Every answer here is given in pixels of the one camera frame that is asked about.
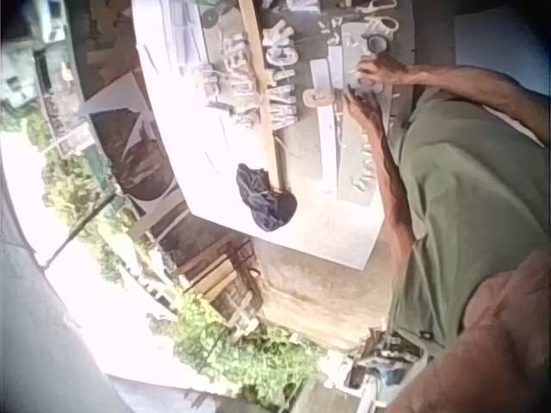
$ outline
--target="black shape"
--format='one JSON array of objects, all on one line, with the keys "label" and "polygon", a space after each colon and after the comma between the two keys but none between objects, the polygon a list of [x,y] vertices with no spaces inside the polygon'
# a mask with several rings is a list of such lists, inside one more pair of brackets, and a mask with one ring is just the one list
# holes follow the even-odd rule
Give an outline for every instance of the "black shape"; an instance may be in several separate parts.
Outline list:
[{"label": "black shape", "polygon": [[290,192],[278,194],[272,191],[265,170],[252,170],[240,163],[236,182],[241,200],[251,209],[252,218],[264,231],[275,231],[293,217],[296,198]]}]

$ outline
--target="wooden strip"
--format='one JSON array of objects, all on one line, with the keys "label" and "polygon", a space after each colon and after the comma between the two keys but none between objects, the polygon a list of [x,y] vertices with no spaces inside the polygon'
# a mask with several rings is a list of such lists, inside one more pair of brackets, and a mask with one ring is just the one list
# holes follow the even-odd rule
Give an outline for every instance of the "wooden strip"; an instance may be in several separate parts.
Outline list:
[{"label": "wooden strip", "polygon": [[177,188],[166,195],[155,207],[153,211],[147,213],[128,230],[128,236],[137,241],[144,233],[160,221],[167,213],[172,211],[178,204],[184,201],[182,190]]},{"label": "wooden strip", "polygon": [[271,117],[269,115],[268,95],[269,77],[264,65],[264,54],[262,49],[262,37],[260,34],[258,14],[252,0],[238,0],[239,9],[243,26],[247,33],[249,48],[251,49],[252,68],[257,75],[257,88],[260,95],[260,123],[264,141],[264,149],[268,160],[268,176],[270,186],[281,192],[283,190],[283,180],[281,163],[279,158],[279,148],[274,140],[272,131]]},{"label": "wooden strip", "polygon": [[225,243],[228,243],[232,237],[232,234],[227,234],[218,241],[215,241],[214,243],[211,243],[209,246],[206,247],[203,251],[201,251],[199,254],[191,258],[188,262],[185,262],[180,267],[176,268],[173,272],[173,276],[177,276],[179,274],[185,274],[186,272],[190,271],[195,265],[197,265],[199,262],[204,260],[209,255],[213,254],[218,248],[220,248]]},{"label": "wooden strip", "polygon": [[188,215],[190,214],[189,212],[189,209],[186,208],[185,211],[183,211],[182,213],[180,213],[177,217],[175,217],[172,222],[166,227],[163,229],[163,232],[161,232],[159,234],[159,236],[157,237],[157,242],[160,243],[161,240],[166,237],[168,235],[168,233],[170,231],[172,231],[174,229],[174,227],[176,225],[178,225],[184,218],[186,218]]},{"label": "wooden strip", "polygon": [[241,317],[241,313],[243,312],[243,310],[245,309],[245,307],[247,305],[249,305],[249,303],[252,301],[252,292],[248,291],[247,294],[243,297],[243,299],[241,300],[241,304],[239,304],[239,307],[235,309],[235,311],[233,312],[232,316],[230,317],[230,319],[228,320],[228,322],[226,323],[226,326],[231,328],[235,325],[235,323],[239,320],[239,318]]},{"label": "wooden strip", "polygon": [[232,271],[230,274],[227,275],[227,277],[224,278],[224,280],[219,282],[212,290],[205,293],[205,295],[203,295],[203,298],[210,303],[216,297],[218,297],[220,293],[224,291],[224,288],[230,285],[230,283],[234,281],[236,278],[237,278],[237,271]]},{"label": "wooden strip", "polygon": [[[315,89],[331,90],[329,65],[326,59],[310,60],[312,83]],[[321,150],[321,173],[326,192],[337,192],[337,137],[333,106],[318,108],[319,148]]]},{"label": "wooden strip", "polygon": [[201,294],[206,293],[208,290],[216,286],[222,281],[222,277],[233,270],[232,263],[227,259],[227,255],[224,254],[218,260],[213,262],[208,268],[203,271],[197,278],[202,278],[197,284],[194,285],[194,289]]}]

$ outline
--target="green t-shirt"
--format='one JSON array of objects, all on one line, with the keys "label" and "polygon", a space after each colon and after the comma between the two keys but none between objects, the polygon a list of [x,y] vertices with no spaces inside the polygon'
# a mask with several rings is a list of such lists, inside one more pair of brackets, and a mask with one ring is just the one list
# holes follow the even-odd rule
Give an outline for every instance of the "green t-shirt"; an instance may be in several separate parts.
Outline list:
[{"label": "green t-shirt", "polygon": [[516,268],[549,235],[549,152],[469,102],[412,119],[399,172],[426,236],[393,297],[389,327],[438,355],[487,277]]}]

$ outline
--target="forearm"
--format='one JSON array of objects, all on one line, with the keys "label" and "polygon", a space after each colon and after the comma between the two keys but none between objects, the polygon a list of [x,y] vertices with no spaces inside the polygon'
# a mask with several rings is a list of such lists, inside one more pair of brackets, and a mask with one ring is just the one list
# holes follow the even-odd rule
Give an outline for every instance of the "forearm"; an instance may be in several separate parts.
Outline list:
[{"label": "forearm", "polygon": [[436,86],[507,114],[549,144],[549,99],[502,73],[471,66],[412,65],[404,83]]},{"label": "forearm", "polygon": [[394,163],[384,129],[367,132],[381,193],[393,262],[393,287],[415,241],[406,188]]}]

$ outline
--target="white shape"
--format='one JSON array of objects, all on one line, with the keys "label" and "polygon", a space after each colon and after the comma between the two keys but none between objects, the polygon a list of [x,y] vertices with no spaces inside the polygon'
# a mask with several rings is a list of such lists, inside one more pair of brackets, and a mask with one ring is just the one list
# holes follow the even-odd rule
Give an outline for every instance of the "white shape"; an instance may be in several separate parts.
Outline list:
[{"label": "white shape", "polygon": [[[315,89],[331,90],[329,65],[326,59],[310,60],[312,83]],[[321,149],[321,170],[324,191],[337,192],[337,139],[335,135],[335,114],[333,106],[322,106],[318,110],[319,147]]]},{"label": "white shape", "polygon": [[328,46],[327,61],[329,62],[329,72],[333,89],[344,89],[343,47]]}]

